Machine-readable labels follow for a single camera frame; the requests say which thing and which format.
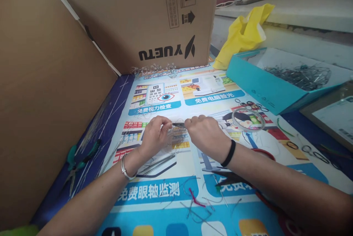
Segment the black hair tie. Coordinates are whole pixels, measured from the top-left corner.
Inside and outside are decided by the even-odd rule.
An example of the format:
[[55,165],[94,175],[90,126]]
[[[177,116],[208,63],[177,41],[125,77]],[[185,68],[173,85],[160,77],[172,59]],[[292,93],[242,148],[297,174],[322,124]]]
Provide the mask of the black hair tie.
[[231,145],[231,149],[228,153],[227,158],[225,159],[225,161],[223,163],[221,163],[222,167],[227,167],[227,165],[229,164],[229,162],[231,161],[234,151],[235,151],[235,144],[236,142],[234,140],[232,140],[232,145]]

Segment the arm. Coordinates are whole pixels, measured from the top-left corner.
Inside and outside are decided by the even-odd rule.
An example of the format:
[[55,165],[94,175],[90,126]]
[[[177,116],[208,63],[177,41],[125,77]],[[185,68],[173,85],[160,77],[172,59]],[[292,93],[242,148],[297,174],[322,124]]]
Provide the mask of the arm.
[[[165,117],[157,116],[151,119],[145,128],[142,145],[125,158],[125,168],[129,176],[133,176],[165,146],[170,128],[171,121]],[[128,179],[121,171],[120,161],[64,205],[38,236],[94,234],[127,183]]]
[[[185,121],[191,141],[219,163],[224,162],[231,140],[212,117]],[[353,199],[325,183],[270,160],[237,143],[228,164],[234,173],[256,186],[307,232],[345,235],[352,229]]]

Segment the white shelf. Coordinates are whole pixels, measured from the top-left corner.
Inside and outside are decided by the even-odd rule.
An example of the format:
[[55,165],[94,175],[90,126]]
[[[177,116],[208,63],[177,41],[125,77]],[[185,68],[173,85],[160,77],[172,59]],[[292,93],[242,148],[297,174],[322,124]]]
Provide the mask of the white shelf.
[[232,5],[215,15],[247,16],[253,7],[275,5],[268,22],[353,33],[353,0],[263,0],[248,5]]

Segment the pliers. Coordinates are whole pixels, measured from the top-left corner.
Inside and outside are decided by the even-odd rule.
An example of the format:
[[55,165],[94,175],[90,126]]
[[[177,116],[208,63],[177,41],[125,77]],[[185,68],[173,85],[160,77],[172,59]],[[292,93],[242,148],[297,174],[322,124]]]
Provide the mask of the pliers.
[[184,123],[172,123],[172,125],[173,125],[173,126],[176,126],[176,127],[180,127],[180,128],[186,129]]
[[66,162],[69,164],[68,167],[68,171],[70,171],[69,176],[66,178],[66,181],[63,185],[62,190],[64,189],[64,187],[66,186],[66,184],[69,182],[69,180],[71,179],[71,185],[70,185],[70,193],[69,196],[72,195],[72,190],[74,188],[74,184],[75,184],[75,178],[76,178],[76,172],[80,169],[82,169],[83,167],[86,166],[87,162],[96,154],[98,148],[100,147],[100,143],[101,140],[98,139],[94,145],[93,148],[91,149],[91,151],[89,152],[89,154],[80,162],[76,165],[75,162],[75,153],[76,153],[76,149],[77,149],[77,145],[74,145],[71,147],[68,155],[67,155],[67,160]]
[[246,184],[250,185],[250,183],[247,180],[245,180],[244,178],[240,177],[239,175],[237,175],[233,172],[212,171],[212,173],[227,177],[227,179],[225,179],[222,182],[219,182],[216,186],[223,186],[223,185],[233,184],[233,183],[246,183]]

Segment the teal cardboard box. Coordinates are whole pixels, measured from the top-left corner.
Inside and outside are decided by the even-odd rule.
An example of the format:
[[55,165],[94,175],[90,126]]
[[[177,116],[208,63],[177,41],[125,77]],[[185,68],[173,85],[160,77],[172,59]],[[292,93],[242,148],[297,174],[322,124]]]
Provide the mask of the teal cardboard box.
[[[329,67],[332,71],[329,82],[321,89],[308,92],[261,68],[291,68],[303,64]],[[291,112],[309,104],[349,80],[352,75],[353,71],[273,48],[234,54],[227,69],[230,79],[275,115]]]

